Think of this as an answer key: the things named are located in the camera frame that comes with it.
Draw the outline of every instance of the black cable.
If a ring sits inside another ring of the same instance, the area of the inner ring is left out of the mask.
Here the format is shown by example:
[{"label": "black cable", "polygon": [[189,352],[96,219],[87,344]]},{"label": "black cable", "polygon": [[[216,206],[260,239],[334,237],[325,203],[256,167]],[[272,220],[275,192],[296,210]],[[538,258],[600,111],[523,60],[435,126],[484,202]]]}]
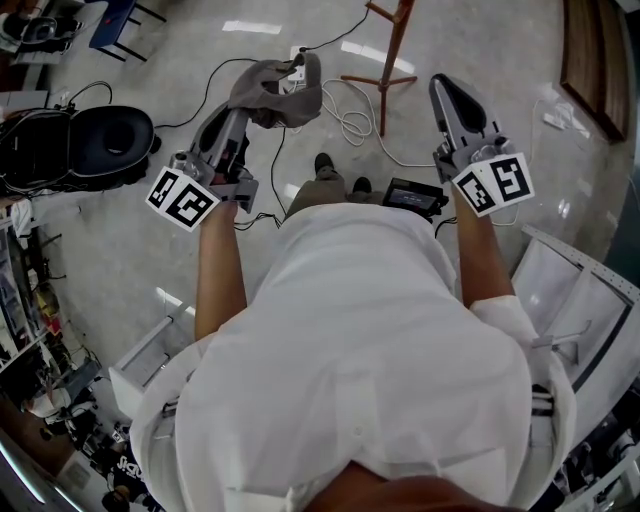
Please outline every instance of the black cable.
[{"label": "black cable", "polygon": [[326,43],[319,44],[318,46],[303,46],[303,47],[300,48],[300,51],[301,52],[307,52],[307,51],[310,51],[310,50],[317,50],[318,48],[322,48],[323,46],[327,46],[328,44],[335,43],[339,39],[342,39],[344,36],[348,36],[349,34],[351,34],[351,32],[353,32],[360,25],[362,25],[364,23],[364,21],[367,19],[367,16],[369,16],[369,8],[368,7],[366,7],[366,12],[364,13],[364,18],[362,18],[358,23],[356,23],[351,28],[351,30],[348,30],[344,34],[340,34],[338,37],[336,37],[335,39],[332,39],[331,41],[327,41]]},{"label": "black cable", "polygon": [[287,210],[284,209],[284,206],[282,205],[282,201],[280,201],[280,196],[276,192],[276,187],[273,185],[273,168],[276,165],[276,160],[278,160],[278,156],[280,155],[280,151],[282,150],[282,146],[284,146],[284,138],[285,138],[286,134],[287,134],[287,129],[283,128],[282,129],[282,141],[280,142],[280,147],[278,148],[276,156],[273,157],[273,162],[271,162],[271,171],[269,173],[270,177],[271,177],[271,190],[273,190],[273,193],[275,194],[276,199],[278,200],[278,203],[280,204],[280,208],[282,208],[282,213],[284,213],[285,215],[287,215]]},{"label": "black cable", "polygon": [[217,71],[222,66],[224,66],[225,64],[228,64],[229,62],[258,62],[258,61],[255,60],[255,59],[250,59],[250,58],[227,59],[227,60],[225,60],[216,69],[214,69],[213,72],[209,75],[209,80],[207,81],[207,88],[204,91],[204,99],[202,100],[202,103],[198,107],[198,110],[196,110],[195,114],[193,114],[189,119],[187,119],[186,121],[184,121],[182,123],[179,123],[179,124],[159,124],[157,126],[154,126],[153,129],[154,130],[159,130],[160,128],[180,128],[181,126],[185,126],[185,125],[189,124],[191,121],[193,121],[198,116],[200,111],[204,108],[205,104],[207,103],[207,97],[209,96],[209,87],[211,86],[211,80],[213,79],[213,75],[215,75],[217,73]]},{"label": "black cable", "polygon": [[278,229],[280,229],[280,226],[282,225],[282,223],[280,222],[280,219],[278,219],[278,217],[276,217],[274,214],[261,212],[258,215],[256,215],[256,217],[253,220],[250,220],[248,222],[236,222],[234,224],[234,227],[236,231],[249,231],[249,229],[251,229],[256,222],[262,219],[273,219],[273,222],[275,223],[276,228]]},{"label": "black cable", "polygon": [[434,238],[438,238],[438,231],[440,231],[440,228],[445,225],[445,224],[457,224],[458,223],[458,217],[451,217],[449,219],[445,219],[443,220],[440,224],[438,224],[438,227],[436,227],[436,232],[433,235]]},{"label": "black cable", "polygon": [[84,91],[86,91],[87,89],[91,89],[92,87],[96,87],[98,85],[102,85],[103,87],[106,87],[107,89],[109,89],[109,105],[111,105],[111,102],[113,101],[113,89],[111,88],[109,83],[105,82],[104,80],[98,80],[96,82],[91,82],[89,85],[86,85],[85,87],[80,89],[77,93],[75,93],[73,96],[71,96],[71,99],[67,103],[73,102],[73,100],[75,100],[78,96],[80,96],[80,94],[82,94]]}]

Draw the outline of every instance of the chair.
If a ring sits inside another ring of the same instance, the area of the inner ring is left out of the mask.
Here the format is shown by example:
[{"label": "chair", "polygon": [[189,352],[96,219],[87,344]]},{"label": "chair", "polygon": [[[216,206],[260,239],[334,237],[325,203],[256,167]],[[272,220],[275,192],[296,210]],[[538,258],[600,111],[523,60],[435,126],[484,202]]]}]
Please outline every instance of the chair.
[{"label": "chair", "polygon": [[106,105],[71,119],[69,157],[73,174],[94,177],[140,162],[153,145],[153,123],[142,110]]},{"label": "chair", "polygon": [[135,183],[146,172],[147,155],[160,144],[149,116],[133,107],[27,110],[0,124],[7,189],[0,195]]},{"label": "chair", "polygon": [[[96,1],[102,0],[86,0],[86,3],[95,3]],[[166,23],[167,20],[150,9],[139,5],[135,0],[107,0],[107,2],[109,6],[102,16],[100,24],[96,28],[93,37],[91,38],[89,48],[94,48],[99,52],[113,57],[114,59],[125,62],[126,59],[120,57],[120,55],[116,55],[115,53],[105,49],[106,46],[113,45],[136,59],[139,59],[142,62],[147,62],[147,59],[142,55],[119,43],[118,38],[120,37],[120,34],[122,34],[127,21],[130,21],[134,25],[142,25],[141,22],[131,17],[131,13],[134,9],[139,9],[163,23]]]}]

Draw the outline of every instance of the black device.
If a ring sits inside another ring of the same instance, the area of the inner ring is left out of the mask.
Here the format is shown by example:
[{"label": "black device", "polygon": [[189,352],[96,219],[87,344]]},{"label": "black device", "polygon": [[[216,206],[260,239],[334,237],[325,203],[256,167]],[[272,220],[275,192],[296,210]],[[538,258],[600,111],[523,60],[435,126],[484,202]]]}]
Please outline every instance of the black device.
[{"label": "black device", "polygon": [[431,217],[442,215],[442,208],[449,202],[440,187],[432,187],[414,181],[393,178],[382,201],[383,206],[400,208],[417,213],[433,222]]}]

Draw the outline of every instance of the black shoe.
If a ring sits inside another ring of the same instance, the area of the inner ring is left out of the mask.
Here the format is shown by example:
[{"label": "black shoe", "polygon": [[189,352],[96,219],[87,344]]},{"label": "black shoe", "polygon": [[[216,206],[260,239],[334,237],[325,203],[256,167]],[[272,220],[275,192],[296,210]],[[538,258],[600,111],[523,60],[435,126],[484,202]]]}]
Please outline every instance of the black shoe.
[{"label": "black shoe", "polygon": [[336,172],[336,169],[333,166],[333,160],[331,160],[331,157],[326,153],[318,153],[318,155],[316,156],[316,161],[314,162],[313,166],[316,169],[316,175],[320,171]]},{"label": "black shoe", "polygon": [[371,194],[371,182],[364,176],[361,176],[353,184],[353,193],[355,194],[356,192]]}]

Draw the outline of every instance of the tiled floor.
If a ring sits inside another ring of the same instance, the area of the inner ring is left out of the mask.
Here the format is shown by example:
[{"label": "tiled floor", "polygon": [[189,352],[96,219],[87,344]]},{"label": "tiled floor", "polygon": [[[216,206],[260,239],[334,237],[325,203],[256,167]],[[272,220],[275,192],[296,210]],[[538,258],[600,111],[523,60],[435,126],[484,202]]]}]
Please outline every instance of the tiled floor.
[{"label": "tiled floor", "polygon": [[[394,0],[380,4],[392,8]],[[317,45],[359,20],[362,2],[351,0],[143,0],[168,18],[162,24],[136,13],[141,27],[129,25],[121,41],[142,55],[145,64],[129,57],[118,62],[88,48],[91,23],[105,4],[90,4],[82,17],[89,28],[51,74],[56,100],[64,91],[77,91],[93,80],[107,80],[114,103],[146,111],[156,124],[176,123],[191,116],[202,101],[211,71],[223,60],[237,57],[286,59],[292,45]],[[278,34],[229,32],[227,21],[281,26]],[[576,109],[575,120],[592,136],[577,130],[558,131],[541,122],[553,104],[565,104],[558,86],[562,60],[561,0],[419,0],[400,51],[415,66],[417,83],[392,89],[389,95],[385,145],[398,159],[430,163],[442,141],[428,96],[430,77],[444,72],[473,83],[492,102],[507,134],[531,158],[536,197],[524,203],[513,227],[497,228],[509,264],[517,261],[526,242],[519,227],[530,223],[601,259],[606,254],[631,169],[632,145],[609,150],[597,130]],[[386,51],[390,24],[371,13],[344,41]],[[341,50],[341,42],[322,48],[323,79],[342,73],[378,77],[382,64]],[[196,289],[197,234],[188,234],[156,215],[144,203],[151,183],[176,150],[186,148],[198,122],[228,97],[246,64],[226,65],[212,80],[207,106],[197,120],[176,130],[161,131],[159,154],[151,159],[146,179],[105,192],[82,203],[82,213],[45,226],[48,234],[62,233],[51,246],[52,269],[66,273],[56,288],[86,344],[105,366],[117,361],[171,306],[159,289],[193,303]],[[398,77],[405,76],[395,71]],[[363,98],[340,84],[329,84],[341,111],[367,110]],[[375,87],[364,86],[378,107]],[[106,92],[94,88],[78,98],[81,108],[104,104]],[[539,102],[532,116],[537,100]],[[566,107],[558,112],[566,113]],[[269,186],[269,167],[280,142],[280,130],[251,128],[247,167],[261,182],[255,211],[281,214]],[[350,185],[366,175],[379,189],[393,176],[432,185],[433,169],[401,168],[381,151],[375,137],[359,147],[349,145],[334,118],[323,111],[300,133],[287,133],[275,167],[275,185],[284,198],[287,185],[300,186],[313,175],[314,156],[326,151]],[[442,218],[453,215],[447,207]],[[494,216],[509,222],[512,210]],[[440,238],[454,262],[455,227],[445,226]],[[269,248],[277,244],[277,230],[269,220],[238,233],[245,282],[251,295],[269,262]],[[189,336],[190,326],[182,332]]]}]

